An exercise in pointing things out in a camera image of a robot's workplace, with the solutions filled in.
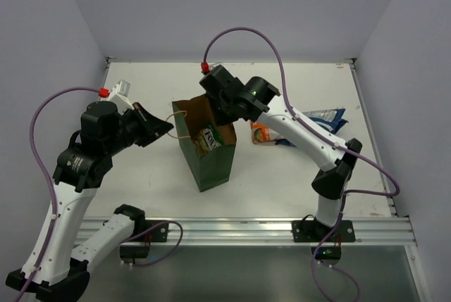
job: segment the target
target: purple cable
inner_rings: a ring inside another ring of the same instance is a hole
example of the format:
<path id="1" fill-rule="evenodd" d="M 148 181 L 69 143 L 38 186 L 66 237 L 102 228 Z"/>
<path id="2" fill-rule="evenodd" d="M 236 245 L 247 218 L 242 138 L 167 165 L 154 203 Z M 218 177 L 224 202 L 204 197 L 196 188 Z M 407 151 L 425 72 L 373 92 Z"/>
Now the purple cable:
<path id="1" fill-rule="evenodd" d="M 155 261 L 151 261 L 151 262 L 148 262 L 148 263 L 134 263 L 133 267 L 139 267 L 139 268 L 150 267 L 151 265 L 154 265 L 154 264 L 156 264 L 158 262 L 161 262 L 162 260 L 168 258 L 173 253 L 175 253 L 175 251 L 178 249 L 178 246 L 180 245 L 180 242 L 182 241 L 182 238 L 183 238 L 182 225 L 179 222 L 173 221 L 173 220 L 161 221 L 161 222 L 157 223 L 156 225 L 153 225 L 152 227 L 146 229 L 142 233 L 139 233 L 138 235 L 135 235 L 133 237 L 129 237 L 128 239 L 125 239 L 124 241 L 122 241 L 122 243 L 125 243 L 125 242 L 130 242 L 130 241 L 136 240 L 136 239 L 138 239 L 140 237 L 143 237 L 144 235 L 147 235 L 152 230 L 154 230 L 154 229 L 156 229 L 158 227 L 161 227 L 161 226 L 166 225 L 166 224 L 171 224 L 171 223 L 173 225 L 177 225 L 180 228 L 180 237 L 178 238 L 177 244 L 175 244 L 175 246 L 168 253 L 166 253 L 164 256 L 162 256 L 160 258 L 157 258 Z"/>
<path id="2" fill-rule="evenodd" d="M 62 90 L 60 92 L 57 92 L 53 96 L 50 96 L 49 98 L 47 98 L 41 105 L 39 105 L 39 107 L 37 108 L 35 114 L 33 115 L 33 118 L 31 119 L 31 123 L 30 123 L 30 146 L 31 146 L 31 151 L 33 152 L 33 156 L 35 156 L 35 159 L 36 159 L 37 164 L 39 165 L 39 168 L 41 168 L 41 171 L 44 174 L 45 180 L 47 182 L 47 186 L 49 188 L 49 193 L 50 193 L 51 213 L 55 214 L 55 215 L 58 214 L 58 203 L 56 202 L 56 193 L 55 193 L 55 189 L 54 189 L 54 183 L 53 183 L 53 181 L 52 181 L 52 179 L 50 177 L 49 172 L 45 168 L 45 165 L 42 162 L 42 159 L 39 156 L 39 153 L 37 152 L 37 149 L 36 149 L 35 125 L 36 125 L 37 117 L 41 113 L 42 109 L 50 101 L 54 100 L 55 98 L 59 97 L 62 94 L 65 94 L 65 93 L 68 93 L 68 92 L 72 92 L 72 91 L 91 91 L 91 92 L 95 92 L 95 93 L 99 92 L 98 89 L 93 89 L 93 88 L 90 88 L 90 87 L 71 87 L 69 89 L 64 89 L 64 90 Z M 56 222 L 55 220 L 50 220 L 49 228 L 47 230 L 47 234 L 45 236 L 44 243 L 42 244 L 41 251 L 37 255 L 37 259 L 36 259 L 36 263 L 35 263 L 35 267 L 36 268 L 40 267 L 42 259 L 43 259 L 44 255 L 45 255 L 45 252 L 47 251 L 47 248 L 49 247 L 50 239 L 51 239 L 51 236 L 52 236 L 54 228 L 55 228 L 55 222 Z M 27 281 L 23 285 L 22 289 L 19 291 L 19 294 L 16 296 L 14 302 L 19 302 L 19 300 L 22 298 L 23 294 L 27 291 L 27 288 L 31 284 L 31 282 L 32 282 L 33 278 L 35 277 L 35 275 L 36 275 L 36 271 L 33 271 L 30 274 L 30 276 L 28 277 Z"/>
<path id="3" fill-rule="evenodd" d="M 323 142 L 325 142 L 325 143 L 327 143 L 327 144 L 329 144 L 331 146 L 334 146 L 334 143 L 331 140 L 327 139 L 326 137 L 323 137 L 321 134 L 319 134 L 317 131 L 315 131 L 312 127 L 310 127 L 308 124 L 306 124 L 305 121 L 303 121 L 301 118 L 297 118 L 296 117 L 296 112 L 293 110 L 293 107 L 291 106 L 290 101 L 288 100 L 287 83 L 286 83 L 286 80 L 285 80 L 285 70 L 283 68 L 282 58 L 280 57 L 280 54 L 278 53 L 277 48 L 274 46 L 274 44 L 271 42 L 271 40 L 269 40 L 269 38 L 267 36 L 265 36 L 263 33 L 261 33 L 260 31 L 252 29 L 250 27 L 232 27 L 230 29 L 227 29 L 227 30 L 224 30 L 224 31 L 220 32 L 207 45 L 207 47 L 205 49 L 205 52 L 204 52 L 204 60 L 203 60 L 203 62 L 206 63 L 206 58 L 208 56 L 208 53 L 209 53 L 210 48 L 213 45 L 213 43 L 216 40 L 218 40 L 220 37 L 222 37 L 223 35 L 228 34 L 230 32 L 234 32 L 234 31 L 248 31 L 248 32 L 255 33 L 255 34 L 259 35 L 261 38 L 263 38 L 266 43 L 268 43 L 268 45 L 272 48 L 274 54 L 276 55 L 277 62 L 279 64 L 280 77 L 281 77 L 281 80 L 282 80 L 283 100 L 285 102 L 285 105 L 287 106 L 288 111 L 293 116 L 293 118 L 296 118 L 298 123 L 301 124 L 307 131 L 312 133 L 315 137 L 319 138 L 321 141 L 323 141 Z M 341 209 L 340 209 L 340 214 L 338 216 L 337 222 L 332 227 L 330 232 L 318 243 L 318 246 L 316 247 L 314 254 L 316 254 L 316 252 L 321 248 L 321 245 L 324 242 L 326 242 L 330 236 L 333 235 L 333 233 L 337 230 L 338 226 L 340 225 L 342 217 L 343 217 L 343 211 L 345 209 L 345 202 L 346 202 L 346 195 L 347 194 L 360 193 L 360 194 L 373 194 L 373 195 L 378 195 L 378 196 L 393 197 L 393 196 L 397 196 L 400 193 L 400 186 L 397 183 L 397 181 L 395 180 L 395 178 L 389 172 L 384 170 L 380 165 L 378 165 L 374 161 L 368 159 L 366 156 L 362 156 L 360 153 L 351 151 L 350 149 L 347 149 L 346 147 L 339 146 L 338 149 L 340 149 L 341 151 L 344 151 L 345 153 L 351 154 L 352 156 L 355 156 L 356 158 L 359 158 L 359 159 L 365 161 L 366 163 L 368 163 L 369 165 L 375 167 L 379 172 L 384 174 L 393 183 L 393 186 L 395 187 L 395 191 L 393 193 L 380 193 L 378 191 L 365 191 L 365 190 L 362 190 L 362 189 L 349 189 L 349 190 L 345 191 L 343 193 L 344 195 L 343 195 L 343 198 L 342 198 L 342 206 L 341 206 Z M 312 273 L 312 276 L 314 278 L 315 284 L 318 287 L 318 289 L 320 290 L 320 292 L 329 301 L 333 302 L 333 299 L 322 288 L 318 278 L 316 277 L 316 272 L 315 272 L 316 259 L 315 259 L 315 255 L 314 254 L 312 256 L 312 261 L 311 261 L 311 273 Z M 357 288 L 357 297 L 353 300 L 353 302 L 358 301 L 360 299 L 360 293 L 361 292 L 360 292 L 360 287 L 359 287 L 356 279 L 353 278 L 353 276 L 351 276 L 351 274 L 349 274 L 348 272 L 346 272 L 343 269 L 340 269 L 340 268 L 337 268 L 337 267 L 332 267 L 332 268 L 334 270 L 337 270 L 338 272 L 341 272 L 342 274 L 348 276 L 352 280 L 352 282 L 354 282 L 354 284 L 355 284 L 355 286 Z"/>

